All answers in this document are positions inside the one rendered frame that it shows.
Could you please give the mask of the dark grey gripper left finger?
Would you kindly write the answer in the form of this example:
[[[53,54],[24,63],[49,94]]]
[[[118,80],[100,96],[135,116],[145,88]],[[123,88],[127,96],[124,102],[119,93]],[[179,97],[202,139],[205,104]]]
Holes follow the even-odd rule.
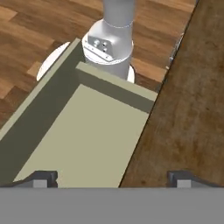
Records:
[[[57,188],[57,171],[34,171],[28,177],[2,185],[6,187],[24,187],[24,188]]]

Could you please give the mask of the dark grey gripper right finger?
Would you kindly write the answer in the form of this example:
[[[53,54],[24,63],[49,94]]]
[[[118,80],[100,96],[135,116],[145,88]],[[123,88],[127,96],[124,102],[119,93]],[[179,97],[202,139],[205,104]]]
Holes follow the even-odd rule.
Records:
[[[215,183],[209,182],[193,175],[189,171],[168,171],[167,185],[176,188],[201,188],[201,187],[220,187]]]

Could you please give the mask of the beige open drawer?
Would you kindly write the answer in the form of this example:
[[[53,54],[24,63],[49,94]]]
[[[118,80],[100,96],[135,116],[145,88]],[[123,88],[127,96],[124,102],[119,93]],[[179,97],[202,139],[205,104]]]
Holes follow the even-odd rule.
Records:
[[[85,63],[76,39],[0,129],[0,186],[119,186],[157,97]]]

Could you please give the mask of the white round floor plate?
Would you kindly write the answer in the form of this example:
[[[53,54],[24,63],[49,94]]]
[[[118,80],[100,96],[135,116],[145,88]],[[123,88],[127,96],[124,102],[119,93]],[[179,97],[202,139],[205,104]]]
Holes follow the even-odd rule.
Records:
[[[49,70],[51,65],[57,60],[57,58],[66,50],[66,48],[69,45],[70,45],[69,42],[66,42],[63,45],[60,45],[45,59],[40,69],[38,70],[38,74],[36,78],[37,81],[39,81],[42,78],[42,76]],[[133,66],[129,66],[128,81],[131,83],[135,82],[135,71]]]

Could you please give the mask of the white round post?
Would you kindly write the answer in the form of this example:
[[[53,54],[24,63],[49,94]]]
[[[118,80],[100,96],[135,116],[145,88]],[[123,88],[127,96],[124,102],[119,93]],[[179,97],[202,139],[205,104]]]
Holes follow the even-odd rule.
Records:
[[[103,18],[82,38],[85,61],[102,71],[135,82],[131,65],[135,0],[102,0]]]

